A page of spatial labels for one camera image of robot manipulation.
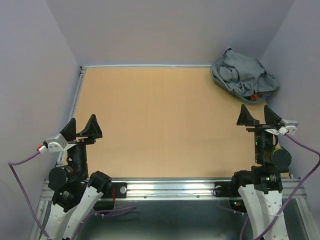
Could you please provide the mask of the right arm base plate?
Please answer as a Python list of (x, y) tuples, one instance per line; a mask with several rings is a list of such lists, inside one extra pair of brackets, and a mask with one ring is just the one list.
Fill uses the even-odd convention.
[(212, 193), (217, 198), (235, 198), (239, 196), (231, 181), (216, 181)]

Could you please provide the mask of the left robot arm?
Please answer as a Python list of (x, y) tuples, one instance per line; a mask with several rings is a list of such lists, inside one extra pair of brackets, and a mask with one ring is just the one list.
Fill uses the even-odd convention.
[(73, 240), (97, 201), (111, 193), (110, 176), (101, 171), (88, 173), (87, 146), (102, 136), (92, 114), (82, 131), (77, 132), (76, 119), (71, 118), (58, 135), (44, 141), (50, 153), (67, 153), (67, 164), (54, 167), (48, 175), (48, 188), (53, 191), (45, 226), (48, 240)]

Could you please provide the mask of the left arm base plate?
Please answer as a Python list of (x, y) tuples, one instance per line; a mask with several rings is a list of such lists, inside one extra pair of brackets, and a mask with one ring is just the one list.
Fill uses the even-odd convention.
[(127, 197), (128, 184), (126, 182), (111, 182), (102, 192), (102, 199), (124, 199)]

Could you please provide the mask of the grey long sleeve shirt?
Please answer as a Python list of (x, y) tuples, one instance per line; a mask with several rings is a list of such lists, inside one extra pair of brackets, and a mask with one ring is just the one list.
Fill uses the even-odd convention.
[(246, 56), (228, 48), (210, 67), (210, 74), (218, 86), (237, 97), (274, 92), (279, 81), (269, 73), (256, 57)]

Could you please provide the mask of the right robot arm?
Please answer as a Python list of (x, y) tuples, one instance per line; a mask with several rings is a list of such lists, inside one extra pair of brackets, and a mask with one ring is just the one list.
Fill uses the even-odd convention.
[(265, 123), (255, 119), (243, 104), (236, 124), (254, 134), (255, 165), (250, 171), (235, 172), (231, 192), (240, 195), (256, 240), (289, 238), (283, 210), (282, 173), (289, 171), (290, 153), (278, 148), (278, 136), (290, 132), (290, 123), (264, 106)]

